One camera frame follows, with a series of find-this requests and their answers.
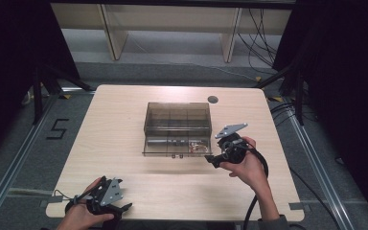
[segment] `aluminum rail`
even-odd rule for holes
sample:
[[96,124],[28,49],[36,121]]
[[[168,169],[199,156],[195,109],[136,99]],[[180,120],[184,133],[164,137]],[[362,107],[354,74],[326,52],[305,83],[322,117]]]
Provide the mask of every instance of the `aluminum rail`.
[[31,130],[29,131],[25,141],[23,142],[22,146],[20,147],[19,151],[11,161],[11,165],[8,167],[5,175],[3,176],[2,180],[0,181],[0,207],[5,200],[5,197],[13,184],[14,180],[16,179],[18,173],[22,169],[22,166],[27,159],[30,150],[32,149],[35,140],[41,131],[41,128],[45,124],[47,114],[49,113],[50,109],[52,108],[53,104],[56,102],[58,95],[52,95],[49,97],[48,101],[46,102],[43,108],[43,114],[40,120],[32,126]]
[[[290,103],[290,100],[284,99],[286,103]],[[325,198],[328,200],[331,210],[333,211],[333,215],[336,218],[336,221],[341,230],[353,230],[355,227],[352,224],[351,219],[348,216],[345,205],[340,199],[331,179],[328,177],[328,174],[321,163],[321,160],[318,157],[318,154],[313,147],[310,137],[307,134],[306,130],[303,126],[299,125],[299,122],[293,116],[291,110],[288,112],[288,116],[290,116],[291,123],[294,126],[295,132],[297,133],[298,138],[303,145],[304,151],[309,158],[312,169],[318,179],[319,185],[324,192]]]

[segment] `table top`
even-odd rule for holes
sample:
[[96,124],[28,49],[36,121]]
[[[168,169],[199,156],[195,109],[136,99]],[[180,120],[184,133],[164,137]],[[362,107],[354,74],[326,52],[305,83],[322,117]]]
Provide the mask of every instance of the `table top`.
[[[121,178],[124,198],[115,203],[133,206],[124,219],[185,219],[242,221],[253,191],[229,172],[215,169],[204,157],[145,157],[147,106],[157,103],[210,103],[213,154],[220,154],[215,134],[225,125],[248,123],[238,131],[257,141],[267,161],[268,178],[279,212],[288,220],[304,218],[290,210],[300,202],[277,130],[261,89],[101,85],[88,108],[56,189],[80,195],[93,180],[105,175]],[[64,216],[66,201],[50,203],[49,217]],[[256,205],[251,219],[260,217]]]

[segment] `hand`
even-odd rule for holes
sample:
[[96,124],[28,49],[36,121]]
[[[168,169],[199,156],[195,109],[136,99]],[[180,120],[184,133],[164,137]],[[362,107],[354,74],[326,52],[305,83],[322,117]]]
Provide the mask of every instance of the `hand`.
[[[242,137],[242,139],[248,143],[250,148],[256,148],[256,141],[252,138]],[[221,162],[219,165],[221,168],[231,171],[229,176],[237,176],[241,181],[249,185],[250,188],[255,191],[259,200],[263,220],[274,220],[280,217],[277,206],[274,203],[267,177],[265,176],[263,165],[254,154],[247,151],[240,164]]]
[[[95,187],[101,178],[96,179],[86,189],[85,192]],[[85,203],[73,205],[68,210],[64,219],[58,226],[57,230],[82,230],[88,229],[92,225],[113,219],[112,214],[93,215],[86,208]]]
[[[256,141],[252,138],[242,137],[242,139],[248,143],[250,148],[256,148]],[[255,193],[268,187],[265,171],[260,160],[250,151],[246,152],[246,155],[240,164],[221,162],[219,165],[221,168],[231,171],[229,176],[237,176],[241,181],[249,185]]]

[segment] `brown translucent box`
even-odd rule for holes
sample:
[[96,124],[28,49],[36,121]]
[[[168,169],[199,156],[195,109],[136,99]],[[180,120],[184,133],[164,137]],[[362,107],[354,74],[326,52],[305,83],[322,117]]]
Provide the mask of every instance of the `brown translucent box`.
[[208,103],[149,103],[145,156],[204,156],[211,153]]

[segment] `round hole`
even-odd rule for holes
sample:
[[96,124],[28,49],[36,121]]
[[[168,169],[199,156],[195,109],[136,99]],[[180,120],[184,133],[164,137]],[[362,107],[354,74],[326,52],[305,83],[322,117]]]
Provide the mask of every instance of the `round hole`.
[[218,98],[216,96],[209,96],[208,97],[208,103],[215,104],[218,102]]

